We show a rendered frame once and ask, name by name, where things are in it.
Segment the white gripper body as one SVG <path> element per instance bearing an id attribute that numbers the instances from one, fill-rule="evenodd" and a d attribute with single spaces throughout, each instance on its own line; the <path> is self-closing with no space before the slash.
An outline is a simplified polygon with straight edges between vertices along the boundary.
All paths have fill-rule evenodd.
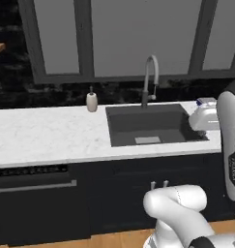
<path id="1" fill-rule="evenodd" d="M 220 128 L 215 108 L 198 108 L 189 117 L 189 123 L 194 131 L 215 131 Z"/>

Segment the black cupboard door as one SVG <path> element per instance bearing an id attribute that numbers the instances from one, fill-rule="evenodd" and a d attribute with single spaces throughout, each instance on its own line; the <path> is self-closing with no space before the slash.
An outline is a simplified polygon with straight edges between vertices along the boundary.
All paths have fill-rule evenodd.
<path id="1" fill-rule="evenodd" d="M 88 163 L 85 166 L 91 233 L 151 229 L 143 207 L 158 171 L 154 159 Z"/>
<path id="2" fill-rule="evenodd" d="M 207 195 L 202 214 L 208 221 L 235 219 L 225 190 L 220 154 L 173 156 L 164 159 L 159 185 L 198 185 Z"/>

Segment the dark grey sink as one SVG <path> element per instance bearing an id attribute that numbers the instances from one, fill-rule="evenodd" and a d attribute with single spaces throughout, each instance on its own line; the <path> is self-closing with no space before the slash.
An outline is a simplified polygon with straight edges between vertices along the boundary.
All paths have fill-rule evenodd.
<path id="1" fill-rule="evenodd" d="M 107 107 L 105 112 L 112 147 L 207 140 L 191 128 L 180 104 Z"/>

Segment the grey curved tap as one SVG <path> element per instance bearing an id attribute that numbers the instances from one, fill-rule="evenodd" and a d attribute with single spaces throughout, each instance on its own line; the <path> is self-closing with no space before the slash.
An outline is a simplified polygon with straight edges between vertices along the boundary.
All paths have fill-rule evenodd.
<path id="1" fill-rule="evenodd" d="M 150 95 L 148 91 L 148 83 L 149 83 L 149 64 L 153 63 L 154 66 L 154 91 L 153 94 Z M 142 91 L 142 100 L 141 100 L 141 107 L 147 108 L 149 100 L 156 100 L 156 91 L 157 87 L 159 86 L 159 62 L 155 55 L 151 55 L 147 58 L 146 65 L 145 65 L 145 79 L 144 79 L 144 86 Z"/>

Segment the beige soap dispenser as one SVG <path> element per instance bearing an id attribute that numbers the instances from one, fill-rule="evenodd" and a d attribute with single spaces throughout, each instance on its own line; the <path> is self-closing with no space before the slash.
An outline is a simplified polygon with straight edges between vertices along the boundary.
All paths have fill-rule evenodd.
<path id="1" fill-rule="evenodd" d="M 98 97 L 93 91 L 93 87 L 90 87 L 90 92 L 86 96 L 86 107 L 90 112 L 95 112 L 98 109 Z"/>

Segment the grey framed window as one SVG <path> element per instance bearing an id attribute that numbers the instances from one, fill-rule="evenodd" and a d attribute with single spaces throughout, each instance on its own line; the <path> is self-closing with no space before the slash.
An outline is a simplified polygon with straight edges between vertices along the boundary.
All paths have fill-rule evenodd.
<path id="1" fill-rule="evenodd" d="M 235 0 L 17 0 L 37 84 L 235 78 Z"/>

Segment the black dishwasher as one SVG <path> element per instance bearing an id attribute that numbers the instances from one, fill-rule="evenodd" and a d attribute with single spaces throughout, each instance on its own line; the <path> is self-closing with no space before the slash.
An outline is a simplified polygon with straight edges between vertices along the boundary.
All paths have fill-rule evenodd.
<path id="1" fill-rule="evenodd" d="M 66 165 L 0 169 L 0 188 L 70 183 L 76 187 L 0 193 L 0 245 L 88 238 L 88 210 Z"/>

